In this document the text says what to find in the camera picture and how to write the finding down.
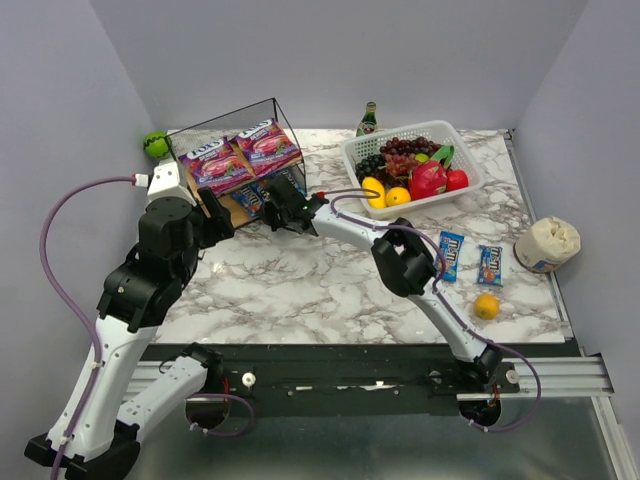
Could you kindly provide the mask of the green watermelon ball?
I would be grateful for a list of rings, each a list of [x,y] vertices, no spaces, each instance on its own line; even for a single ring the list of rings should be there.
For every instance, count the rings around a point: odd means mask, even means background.
[[[162,131],[153,131],[143,139],[143,150],[147,156],[162,160],[170,155],[167,135]]]

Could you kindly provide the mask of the red grape bunch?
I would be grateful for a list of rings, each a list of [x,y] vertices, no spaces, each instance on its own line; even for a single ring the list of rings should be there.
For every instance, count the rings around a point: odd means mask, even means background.
[[[382,144],[379,154],[386,159],[386,173],[392,177],[407,177],[418,165],[415,156],[426,154],[429,158],[440,148],[438,144],[426,137],[400,139],[393,137]]]

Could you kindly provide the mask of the orange fruit on table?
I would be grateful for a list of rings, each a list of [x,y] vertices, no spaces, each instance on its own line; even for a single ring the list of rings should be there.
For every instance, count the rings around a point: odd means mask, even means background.
[[[474,302],[474,314],[483,320],[493,320],[500,313],[500,301],[497,297],[484,293]]]

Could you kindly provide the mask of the purple Fox's candy bag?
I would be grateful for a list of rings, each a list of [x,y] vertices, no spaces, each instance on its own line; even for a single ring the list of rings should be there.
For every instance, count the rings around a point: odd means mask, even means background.
[[[233,141],[257,177],[272,173],[301,156],[297,144],[274,118],[239,132]]]
[[[187,151],[178,160],[190,171],[198,188],[207,187],[216,195],[253,178],[226,137],[210,140]]]

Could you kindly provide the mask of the green glass bottle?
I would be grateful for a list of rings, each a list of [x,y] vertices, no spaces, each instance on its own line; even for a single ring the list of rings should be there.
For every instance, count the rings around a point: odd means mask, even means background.
[[[356,130],[356,136],[364,136],[375,133],[378,130],[378,122],[376,118],[377,105],[370,101],[366,105],[365,113]]]

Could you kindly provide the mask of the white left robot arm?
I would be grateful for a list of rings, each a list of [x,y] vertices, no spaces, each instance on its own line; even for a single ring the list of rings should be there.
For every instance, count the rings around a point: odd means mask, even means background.
[[[224,384],[222,357],[196,343],[163,379],[131,401],[124,395],[142,354],[192,279],[202,249],[234,234],[230,212],[208,189],[195,201],[164,194],[138,223],[138,242],[104,281],[92,341],[74,391],[54,426],[30,439],[27,459],[52,478],[123,479],[144,437],[207,383]]]

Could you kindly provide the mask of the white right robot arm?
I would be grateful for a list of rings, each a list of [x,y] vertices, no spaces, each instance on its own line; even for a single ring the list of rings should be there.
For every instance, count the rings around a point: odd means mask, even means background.
[[[495,381],[502,353],[450,302],[441,285],[444,268],[434,259],[443,260],[442,253],[408,220],[373,221],[349,214],[337,208],[335,198],[306,197],[280,177],[267,183],[266,192],[263,218],[273,230],[331,238],[369,252],[387,290],[417,306],[447,341],[463,378],[477,385]]]

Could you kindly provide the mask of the red apple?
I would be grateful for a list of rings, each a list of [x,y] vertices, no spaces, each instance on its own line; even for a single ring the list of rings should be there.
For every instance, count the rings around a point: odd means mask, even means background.
[[[464,170],[449,170],[447,173],[446,191],[457,191],[469,186],[469,178]]]

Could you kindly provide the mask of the pink dragon fruit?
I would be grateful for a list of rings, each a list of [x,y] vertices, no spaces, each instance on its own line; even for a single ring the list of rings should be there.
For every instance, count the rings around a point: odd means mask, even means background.
[[[443,145],[427,161],[420,162],[409,176],[409,193],[413,201],[440,195],[446,191],[448,169],[455,148]]]

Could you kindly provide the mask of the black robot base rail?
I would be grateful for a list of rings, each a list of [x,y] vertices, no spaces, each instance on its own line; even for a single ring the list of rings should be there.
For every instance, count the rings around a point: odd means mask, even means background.
[[[202,425],[270,417],[470,415],[493,424],[520,390],[511,359],[469,366],[444,345],[204,345],[205,386],[186,413]]]

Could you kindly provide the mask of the yellow mango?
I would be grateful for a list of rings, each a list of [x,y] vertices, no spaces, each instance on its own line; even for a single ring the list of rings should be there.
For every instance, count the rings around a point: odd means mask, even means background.
[[[362,180],[362,189],[365,191],[366,200],[374,209],[387,207],[386,190],[384,185],[375,177],[367,176]]]

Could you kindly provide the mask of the white plastic fruit basket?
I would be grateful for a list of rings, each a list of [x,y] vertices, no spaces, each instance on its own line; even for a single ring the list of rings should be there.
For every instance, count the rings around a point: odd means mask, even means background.
[[[362,202],[374,219],[451,202],[485,183],[461,135],[442,120],[359,136],[341,153],[353,186],[380,195]]]

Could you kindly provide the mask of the dark grape bunch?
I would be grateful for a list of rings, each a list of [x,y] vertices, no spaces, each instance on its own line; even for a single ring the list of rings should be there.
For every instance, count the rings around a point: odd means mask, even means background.
[[[386,159],[382,154],[367,156],[355,165],[354,173],[359,183],[372,177],[383,183],[386,175]]]

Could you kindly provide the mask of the orange fruit in basket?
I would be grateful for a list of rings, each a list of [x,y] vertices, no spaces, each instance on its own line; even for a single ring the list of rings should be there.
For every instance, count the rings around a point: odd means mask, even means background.
[[[410,192],[404,187],[393,187],[386,192],[385,202],[387,207],[407,204],[410,201]]]

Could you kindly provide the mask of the blue M&M's candy bag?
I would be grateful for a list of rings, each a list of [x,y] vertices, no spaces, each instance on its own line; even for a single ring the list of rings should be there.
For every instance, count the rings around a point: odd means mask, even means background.
[[[445,269],[439,267],[439,277],[446,282],[456,282],[458,276],[459,257],[465,237],[463,235],[441,231],[439,250],[445,258]]]
[[[259,198],[259,205],[264,206],[270,200],[270,194],[265,189],[265,186],[262,182],[257,181],[253,182],[249,185],[251,190],[257,195]]]
[[[231,197],[245,210],[250,218],[259,216],[263,198],[251,186],[245,185],[231,193]]]
[[[303,187],[302,183],[298,180],[298,177],[296,176],[292,167],[281,170],[280,175],[286,178],[299,193],[301,193],[303,196],[306,195],[306,190]]]
[[[480,263],[477,283],[502,287],[502,248],[500,246],[480,245]]]

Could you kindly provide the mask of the beige cloth sack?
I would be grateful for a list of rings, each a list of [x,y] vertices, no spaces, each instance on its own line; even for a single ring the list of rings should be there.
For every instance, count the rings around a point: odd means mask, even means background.
[[[556,271],[581,250],[581,237],[570,223],[548,216],[536,221],[515,242],[518,263],[536,274]]]

